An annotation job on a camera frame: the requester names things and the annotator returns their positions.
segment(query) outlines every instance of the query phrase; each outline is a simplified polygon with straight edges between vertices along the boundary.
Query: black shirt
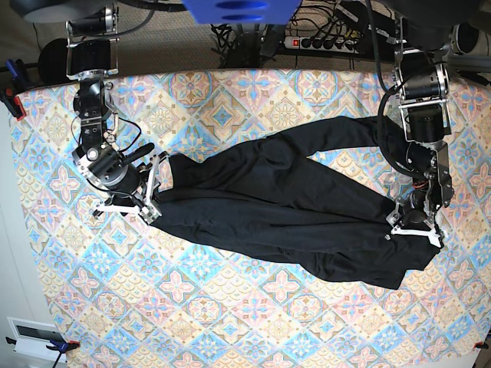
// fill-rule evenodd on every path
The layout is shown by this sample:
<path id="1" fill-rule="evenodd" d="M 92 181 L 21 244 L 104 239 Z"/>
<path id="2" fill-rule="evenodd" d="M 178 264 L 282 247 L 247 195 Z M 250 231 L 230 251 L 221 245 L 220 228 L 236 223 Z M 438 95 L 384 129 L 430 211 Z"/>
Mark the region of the black shirt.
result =
<path id="1" fill-rule="evenodd" d="M 390 154 L 407 166 L 402 129 L 386 119 L 386 131 Z M 375 117 L 319 120 L 203 163 L 171 156 L 174 188 L 157 195 L 163 215 L 152 226 L 193 243 L 297 263 L 325 281 L 397 289 L 406 270 L 423 270 L 440 250 L 426 237 L 387 239 L 394 202 L 307 158 L 362 146 L 377 146 Z"/>

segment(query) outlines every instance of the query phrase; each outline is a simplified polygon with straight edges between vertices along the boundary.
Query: patterned tablecloth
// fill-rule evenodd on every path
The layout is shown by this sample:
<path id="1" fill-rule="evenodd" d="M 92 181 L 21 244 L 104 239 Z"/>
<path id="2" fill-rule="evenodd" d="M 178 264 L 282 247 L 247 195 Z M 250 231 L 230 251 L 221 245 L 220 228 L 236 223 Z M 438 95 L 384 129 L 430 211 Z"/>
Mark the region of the patterned tablecloth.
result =
<path id="1" fill-rule="evenodd" d="M 398 291 L 327 283 L 299 266 L 194 245 L 134 216 L 91 218 L 97 199 L 75 172 L 76 86 L 21 95 L 11 119 L 18 187 L 54 323 L 81 348 L 75 366 L 389 368 L 468 354 L 491 326 L 491 103 L 453 84 L 448 139 L 455 187 L 440 222 L 445 249 Z M 128 77 L 112 96 L 143 129 L 140 145 L 204 160 L 226 147 L 337 115 L 376 114 L 374 75 L 216 71 Z M 136 130 L 125 126 L 122 146 Z M 378 149 L 317 153 L 395 197 L 410 180 Z M 160 176 L 172 185 L 169 168 Z"/>

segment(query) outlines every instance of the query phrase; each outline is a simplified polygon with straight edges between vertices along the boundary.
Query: power strip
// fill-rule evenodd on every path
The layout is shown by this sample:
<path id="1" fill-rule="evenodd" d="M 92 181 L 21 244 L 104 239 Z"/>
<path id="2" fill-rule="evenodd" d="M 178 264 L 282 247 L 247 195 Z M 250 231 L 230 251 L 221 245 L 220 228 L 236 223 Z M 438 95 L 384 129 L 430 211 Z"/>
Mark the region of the power strip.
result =
<path id="1" fill-rule="evenodd" d="M 333 43 L 332 38 L 322 40 L 322 38 L 286 36 L 284 46 L 292 50 L 335 51 L 345 54 L 358 54 L 354 49 L 353 41 L 346 41 L 341 46 L 340 41 Z"/>

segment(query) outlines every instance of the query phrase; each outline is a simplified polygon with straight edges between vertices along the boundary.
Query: white wall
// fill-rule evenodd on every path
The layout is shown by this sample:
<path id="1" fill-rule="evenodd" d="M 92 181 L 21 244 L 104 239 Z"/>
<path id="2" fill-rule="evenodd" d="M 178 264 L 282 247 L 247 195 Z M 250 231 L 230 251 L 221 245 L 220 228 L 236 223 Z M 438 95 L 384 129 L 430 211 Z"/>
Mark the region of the white wall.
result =
<path id="1" fill-rule="evenodd" d="M 24 225 L 10 139 L 7 109 L 0 103 L 0 368 L 51 367 L 52 362 L 14 353 L 5 341 L 13 337 L 7 316 L 53 323 Z"/>

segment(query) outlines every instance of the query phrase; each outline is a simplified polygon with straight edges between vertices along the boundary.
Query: screw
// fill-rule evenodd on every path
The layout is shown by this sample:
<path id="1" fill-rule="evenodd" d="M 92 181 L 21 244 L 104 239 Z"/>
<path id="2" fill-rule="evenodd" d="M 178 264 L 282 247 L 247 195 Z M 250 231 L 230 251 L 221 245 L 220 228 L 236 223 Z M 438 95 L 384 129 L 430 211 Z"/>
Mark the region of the screw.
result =
<path id="1" fill-rule="evenodd" d="M 97 151 L 95 148 L 90 148 L 87 151 L 87 158 L 90 161 L 95 161 L 99 157 L 99 151 Z"/>

